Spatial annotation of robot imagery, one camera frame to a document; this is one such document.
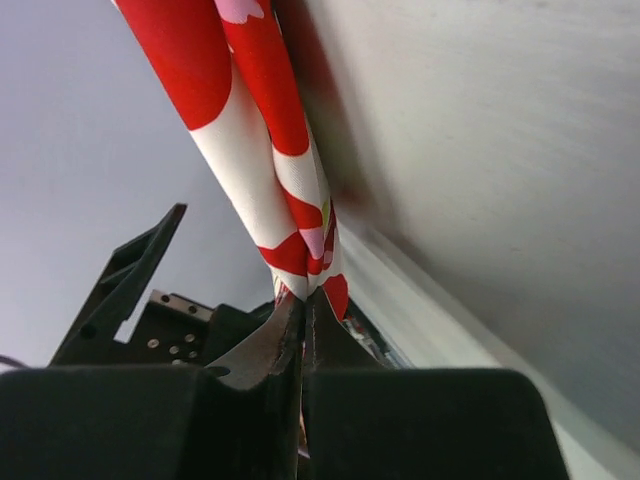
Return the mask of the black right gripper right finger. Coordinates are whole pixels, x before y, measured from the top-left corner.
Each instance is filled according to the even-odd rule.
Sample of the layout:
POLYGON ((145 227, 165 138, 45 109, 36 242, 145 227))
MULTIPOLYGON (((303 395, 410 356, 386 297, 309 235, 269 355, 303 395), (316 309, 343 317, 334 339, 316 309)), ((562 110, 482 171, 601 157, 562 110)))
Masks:
POLYGON ((303 411, 314 479, 566 479, 546 404, 504 368, 382 366, 306 304, 303 411))

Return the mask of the white red floral skirt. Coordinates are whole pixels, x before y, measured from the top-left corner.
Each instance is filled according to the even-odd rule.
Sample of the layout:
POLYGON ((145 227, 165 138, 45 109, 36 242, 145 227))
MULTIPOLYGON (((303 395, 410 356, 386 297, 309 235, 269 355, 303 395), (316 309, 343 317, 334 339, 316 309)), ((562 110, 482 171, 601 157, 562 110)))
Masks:
POLYGON ((270 269, 275 297, 322 288, 343 318, 335 209, 270 3, 117 9, 270 269))

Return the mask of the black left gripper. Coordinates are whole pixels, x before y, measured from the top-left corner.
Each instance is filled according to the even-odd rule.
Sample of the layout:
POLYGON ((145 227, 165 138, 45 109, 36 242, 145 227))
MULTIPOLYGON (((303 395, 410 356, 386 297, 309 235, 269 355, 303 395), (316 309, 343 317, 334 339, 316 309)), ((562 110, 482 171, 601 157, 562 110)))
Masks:
POLYGON ((118 246, 49 364, 52 367, 192 364, 271 366, 280 319, 271 304, 244 312, 187 297, 144 293, 187 210, 175 204, 150 229, 118 246))

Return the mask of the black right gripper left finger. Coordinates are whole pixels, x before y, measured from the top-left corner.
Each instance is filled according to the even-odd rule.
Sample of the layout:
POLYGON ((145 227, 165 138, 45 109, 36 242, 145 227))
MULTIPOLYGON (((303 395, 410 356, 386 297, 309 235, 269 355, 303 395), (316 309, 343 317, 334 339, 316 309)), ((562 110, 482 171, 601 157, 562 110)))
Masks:
POLYGON ((293 479, 304 307, 285 298, 210 365, 1 377, 5 479, 293 479))

